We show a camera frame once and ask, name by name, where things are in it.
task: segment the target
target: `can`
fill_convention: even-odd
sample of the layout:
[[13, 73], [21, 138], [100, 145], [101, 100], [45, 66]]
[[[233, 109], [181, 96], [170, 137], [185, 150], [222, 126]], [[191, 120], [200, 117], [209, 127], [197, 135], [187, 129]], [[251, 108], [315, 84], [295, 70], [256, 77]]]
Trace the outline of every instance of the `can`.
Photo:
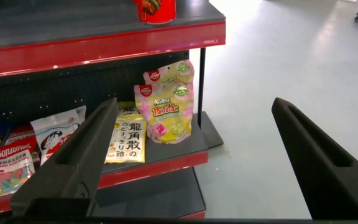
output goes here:
[[176, 0], [137, 0], [137, 11], [142, 22], [164, 24], [176, 18]]

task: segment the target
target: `white candy bag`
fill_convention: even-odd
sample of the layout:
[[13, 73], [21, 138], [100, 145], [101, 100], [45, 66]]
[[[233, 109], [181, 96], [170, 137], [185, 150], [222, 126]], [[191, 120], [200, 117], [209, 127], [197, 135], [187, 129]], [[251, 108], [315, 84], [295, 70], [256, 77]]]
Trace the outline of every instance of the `white candy bag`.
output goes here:
[[84, 122], [86, 106], [51, 115], [31, 122], [41, 151], [41, 165]]

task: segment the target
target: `black pegboard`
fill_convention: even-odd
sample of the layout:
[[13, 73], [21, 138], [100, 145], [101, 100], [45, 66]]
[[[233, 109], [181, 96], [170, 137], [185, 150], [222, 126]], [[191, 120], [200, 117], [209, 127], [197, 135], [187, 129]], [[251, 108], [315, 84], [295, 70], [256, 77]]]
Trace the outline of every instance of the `black pegboard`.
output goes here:
[[114, 96], [133, 101], [144, 72], [188, 58], [186, 50], [0, 77], [0, 122], [29, 122], [82, 105], [89, 114]]

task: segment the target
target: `store shelf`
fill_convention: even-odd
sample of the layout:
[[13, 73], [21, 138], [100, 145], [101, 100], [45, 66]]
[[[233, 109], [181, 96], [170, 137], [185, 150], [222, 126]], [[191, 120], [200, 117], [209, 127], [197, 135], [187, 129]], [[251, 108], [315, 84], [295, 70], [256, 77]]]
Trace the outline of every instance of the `store shelf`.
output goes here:
[[99, 217], [178, 218], [205, 211], [193, 168], [98, 190]]
[[225, 44], [226, 18], [208, 0], [177, 1], [159, 26], [139, 22], [130, 0], [24, 2], [0, 1], [0, 77]]
[[[179, 144], [163, 145], [147, 139], [144, 164], [106, 164], [98, 187], [106, 188], [207, 163], [208, 147], [197, 125], [196, 114], [193, 116], [191, 126], [193, 128], [191, 136]], [[0, 198], [0, 212], [11, 209], [9, 199], [10, 195]]]

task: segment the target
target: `red shelf edge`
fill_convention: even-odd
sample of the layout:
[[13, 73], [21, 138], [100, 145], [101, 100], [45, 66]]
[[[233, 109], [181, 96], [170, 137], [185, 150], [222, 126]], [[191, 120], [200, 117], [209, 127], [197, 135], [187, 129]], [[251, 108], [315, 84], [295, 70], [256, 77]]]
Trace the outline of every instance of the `red shelf edge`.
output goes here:
[[188, 167], [197, 166], [208, 162], [208, 153], [206, 151], [190, 156], [170, 159], [155, 164], [149, 164], [135, 169], [124, 170], [113, 174], [103, 175], [99, 180], [99, 188], [111, 187], [117, 184], [123, 184], [133, 180], [139, 180], [155, 175], [164, 174]]
[[[172, 172], [180, 169], [185, 169], [188, 167], [197, 166], [207, 162], [208, 162], [208, 153], [206, 151], [203, 151], [197, 154], [179, 157], [176, 159], [171, 159], [156, 164], [149, 164], [135, 169], [129, 169], [122, 172], [106, 174], [100, 178], [98, 188], [101, 189], [104, 187], [110, 187], [117, 184], [123, 184], [133, 180], [138, 180], [146, 177], [163, 174], [166, 172]], [[0, 213], [8, 212], [11, 210], [11, 207], [9, 205], [10, 198], [11, 195], [3, 196], [0, 198]], [[194, 214], [185, 216], [183, 218], [188, 218], [189, 216], [190, 218], [195, 218], [195, 217], [197, 218], [200, 216], [200, 215], [198, 216], [195, 215], [195, 217], [191, 217]]]
[[218, 21], [6, 47], [0, 48], [0, 77], [225, 43], [226, 21]]
[[203, 219], [205, 218], [205, 211], [196, 212], [190, 215], [185, 215], [184, 217], [180, 217], [180, 218]]

